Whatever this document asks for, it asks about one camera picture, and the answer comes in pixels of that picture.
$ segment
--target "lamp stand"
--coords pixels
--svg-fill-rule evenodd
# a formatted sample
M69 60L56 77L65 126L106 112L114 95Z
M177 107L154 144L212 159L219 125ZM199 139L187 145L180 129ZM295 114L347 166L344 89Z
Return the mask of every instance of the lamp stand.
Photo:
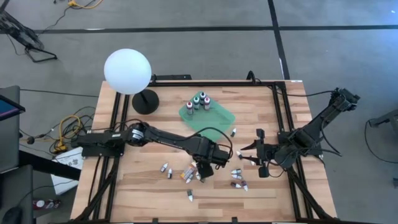
M152 90L142 90L132 97L132 107L139 114L150 114L159 106L159 97Z

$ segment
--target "lamp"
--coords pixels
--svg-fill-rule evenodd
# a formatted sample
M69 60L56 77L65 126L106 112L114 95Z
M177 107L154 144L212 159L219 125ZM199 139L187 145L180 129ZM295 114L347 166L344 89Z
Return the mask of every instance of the lamp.
M148 60L133 49L113 52L105 62L105 79L119 93L135 94L132 107L140 114L150 114L159 106L159 97L152 90L145 90L152 70Z

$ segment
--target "concrete floor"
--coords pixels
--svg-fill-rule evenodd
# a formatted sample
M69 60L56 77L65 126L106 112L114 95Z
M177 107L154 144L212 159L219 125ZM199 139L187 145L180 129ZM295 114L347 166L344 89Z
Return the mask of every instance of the concrete floor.
M11 1L6 10L26 26L44 29L65 7L60 0L57 4L19 0ZM398 24L394 13L398 3L393 0L277 0L275 8L280 26ZM268 3L261 0L113 0L93 10L68 10L55 29L271 25ZM398 219L398 191L392 186L398 165L375 159L363 136L366 120L397 109L397 35L396 30L281 32L290 77L303 80L307 93L339 86L362 97L357 110L344 113L325 130L344 155L325 155L333 200L343 220L395 223ZM158 75L239 79L253 70L261 79L282 78L273 31L44 34L40 39L60 60L34 64L26 56L14 55L7 37L0 35L1 87L97 95L104 61L120 48L141 51ZM17 50L23 48L17 44ZM316 115L328 96L313 96L309 102ZM21 104L27 109L21 128L38 134L78 108L95 106L96 99L23 92ZM369 143L381 157L398 161L398 139L391 131L388 124L370 129ZM48 148L44 143L34 146ZM49 183L49 176L35 175L35 186ZM38 223L67 221L73 199L74 191L63 195L63 208L40 217Z

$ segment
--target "white paper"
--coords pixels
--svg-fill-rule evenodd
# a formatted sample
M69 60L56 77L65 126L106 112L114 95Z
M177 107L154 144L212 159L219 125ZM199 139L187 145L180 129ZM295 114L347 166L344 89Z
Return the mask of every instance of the white paper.
M81 156L82 151L83 151L82 147L72 149L71 151L57 155L55 157L57 160L53 159L53 161L60 162L62 164L65 164L65 165L68 165L68 166L71 166L71 167L81 170L83 168L83 161L84 161L83 157ZM58 177L58 176L52 175L52 174L51 174L51 179L52 179L53 185L71 181L71 179L64 178L64 177ZM67 184L57 185L54 187L54 190L57 195L61 195L61 194L65 193L66 191L72 189L73 187L76 187L78 184L79 184L79 181L74 180Z

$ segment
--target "wooden tabletop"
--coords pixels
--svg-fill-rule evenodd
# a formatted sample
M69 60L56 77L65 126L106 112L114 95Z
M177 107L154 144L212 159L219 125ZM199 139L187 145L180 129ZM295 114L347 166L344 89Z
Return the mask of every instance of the wooden tabletop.
M305 94L302 82L286 81L287 93ZM219 104L232 112L237 133L233 142L234 152L253 142L256 128L266 133L265 142L277 144L278 123L274 100L270 89L264 86L218 86L218 87L152 87L160 100L159 108L150 115L137 114L131 104L127 119L139 118L151 126L171 133L188 136L194 133L180 118L178 110L198 91L205 91ZM103 82L93 122L93 129L107 128L111 119L116 92ZM121 117L123 96L119 105ZM284 120L284 106L279 97ZM306 97L289 97L290 108L296 128L306 125L311 119ZM256 150L243 152L244 156L256 156ZM328 180L323 164L314 157L303 157L303 168L309 191L331 216L336 216ZM87 158L83 164L71 218L77 217L87 206L91 181L97 158ZM186 152L150 143L144 147L126 145L120 161L114 197L112 222L229 222L237 217L241 222L292 221L295 220L287 174L279 178L259 178L258 167L249 161L240 161L236 155L224 169L215 170L212 177L201 183L196 179L186 184L179 177L191 163ZM174 171L173 178L159 169L166 162ZM98 186L102 162L99 164L94 192ZM233 169L243 170L243 178L249 190L233 189ZM279 175L280 167L270 165L270 173ZM193 202L187 197L192 189ZM108 193L101 204L100 218L104 216ZM299 195L301 214L305 216L302 195Z

